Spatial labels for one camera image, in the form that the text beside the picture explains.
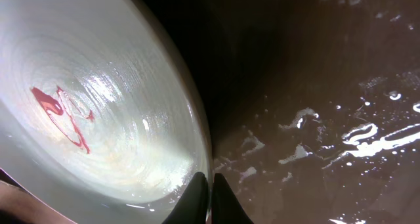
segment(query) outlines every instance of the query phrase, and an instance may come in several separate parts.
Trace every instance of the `red stain on plate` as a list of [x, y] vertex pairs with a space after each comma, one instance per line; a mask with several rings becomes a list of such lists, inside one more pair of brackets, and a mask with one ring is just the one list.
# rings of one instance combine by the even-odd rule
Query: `red stain on plate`
[[[87, 154], [89, 154], [91, 152], [91, 150], [89, 149], [89, 146], [87, 146], [86, 140], [85, 140], [83, 134], [81, 133], [79, 127], [76, 125], [76, 122], [74, 120], [74, 117], [73, 117], [72, 113], [70, 112], [70, 109], [66, 108], [66, 105], [64, 104], [64, 101], [63, 101], [63, 97], [64, 97], [64, 100], [67, 99], [68, 101], [70, 101], [80, 114], [81, 114], [81, 111], [75, 105], [75, 103], [67, 97], [66, 93], [59, 86], [57, 86], [57, 91], [56, 92], [57, 92], [58, 98], [60, 99], [60, 102], [61, 102], [61, 104], [60, 104], [57, 100], [52, 98], [50, 95], [45, 94], [44, 92], [42, 92], [41, 90], [39, 90], [36, 87], [33, 87], [31, 89], [31, 92], [33, 93], [33, 95], [37, 99], [39, 105], [42, 106], [45, 113], [47, 113], [50, 120], [54, 123], [55, 126], [57, 126], [57, 128], [61, 131], [61, 133], [63, 133], [67, 137], [67, 139], [69, 139], [74, 145], [76, 145], [78, 147], [85, 147], [86, 151], [87, 151]], [[54, 114], [59, 115], [59, 116], [65, 116], [64, 113], [66, 113], [66, 115], [70, 118], [70, 121], [72, 122], [74, 132], [76, 132], [77, 136], [79, 137], [79, 142], [72, 140], [66, 134], [66, 132], [57, 124], [55, 119], [51, 116], [51, 113], [54, 113]], [[87, 117], [85, 117], [85, 119], [93, 122], [95, 117], [93, 116], [92, 110], [90, 110], [89, 115]]]

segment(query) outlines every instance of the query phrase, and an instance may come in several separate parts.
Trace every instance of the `white plate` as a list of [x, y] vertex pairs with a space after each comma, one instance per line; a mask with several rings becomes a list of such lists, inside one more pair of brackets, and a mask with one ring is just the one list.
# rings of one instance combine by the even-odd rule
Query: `white plate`
[[76, 222], [159, 223], [211, 177], [194, 84], [147, 13], [0, 0], [0, 167]]

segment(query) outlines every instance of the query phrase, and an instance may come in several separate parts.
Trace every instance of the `wet surface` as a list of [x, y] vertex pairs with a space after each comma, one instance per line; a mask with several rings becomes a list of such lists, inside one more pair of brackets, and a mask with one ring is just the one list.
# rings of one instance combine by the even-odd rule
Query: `wet surface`
[[[182, 28], [171, 24], [181, 26], [181, 18], [157, 16], [181, 53], [201, 47], [195, 49], [201, 64], [183, 56], [206, 106], [214, 169], [249, 217], [255, 223], [417, 222], [420, 4], [200, 3], [201, 18], [217, 23], [216, 40], [197, 37], [204, 27], [177, 35]], [[190, 46], [182, 42], [193, 38]]]

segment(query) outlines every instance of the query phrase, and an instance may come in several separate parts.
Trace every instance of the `black pointed object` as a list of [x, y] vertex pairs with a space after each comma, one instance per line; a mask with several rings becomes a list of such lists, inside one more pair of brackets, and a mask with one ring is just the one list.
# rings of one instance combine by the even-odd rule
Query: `black pointed object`
[[209, 201], [209, 185], [204, 174], [197, 172], [192, 177], [177, 205], [163, 222], [164, 224], [204, 224]]
[[213, 183], [211, 221], [212, 224], [253, 223], [236, 199], [228, 181], [220, 173], [216, 173]]

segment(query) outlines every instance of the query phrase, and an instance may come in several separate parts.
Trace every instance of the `red mark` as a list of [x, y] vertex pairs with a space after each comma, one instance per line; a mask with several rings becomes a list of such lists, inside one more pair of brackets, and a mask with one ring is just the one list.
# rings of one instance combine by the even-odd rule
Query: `red mark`
[[[86, 148], [87, 154], [89, 154], [91, 152], [91, 150], [87, 146], [85, 138], [83, 137], [83, 135], [81, 134], [80, 129], [76, 125], [76, 122], [74, 120], [74, 117], [72, 116], [71, 112], [66, 108], [66, 105], [63, 102], [62, 96], [63, 95], [66, 96], [66, 93], [59, 86], [57, 86], [57, 91], [56, 92], [57, 92], [58, 98], [61, 101], [61, 104], [62, 104], [62, 107], [61, 107], [61, 104], [57, 100], [53, 99], [50, 95], [44, 94], [44, 92], [42, 92], [38, 88], [33, 87], [31, 89], [31, 92], [33, 93], [33, 95], [37, 99], [39, 105], [42, 106], [42, 108], [44, 109], [45, 113], [47, 113], [47, 115], [50, 118], [50, 120], [54, 123], [55, 126], [57, 126], [57, 128], [61, 131], [61, 133], [63, 133], [67, 137], [67, 139], [69, 139], [74, 145], [76, 145], [78, 147], [84, 146]], [[73, 106], [81, 114], [80, 109], [75, 105], [75, 103], [71, 99], [68, 99], [68, 100], [73, 104]], [[73, 141], [64, 132], [64, 130], [57, 124], [57, 122], [55, 121], [55, 119], [51, 116], [51, 112], [54, 113], [54, 114], [56, 114], [56, 115], [59, 115], [59, 116], [62, 116], [64, 114], [64, 112], [66, 113], [66, 115], [70, 118], [70, 121], [72, 122], [74, 131], [77, 133], [77, 135], [79, 137], [79, 142]], [[85, 117], [85, 119], [90, 120], [91, 122], [93, 122], [93, 120], [95, 118], [93, 117], [92, 110], [90, 110], [89, 115], [87, 117]]]

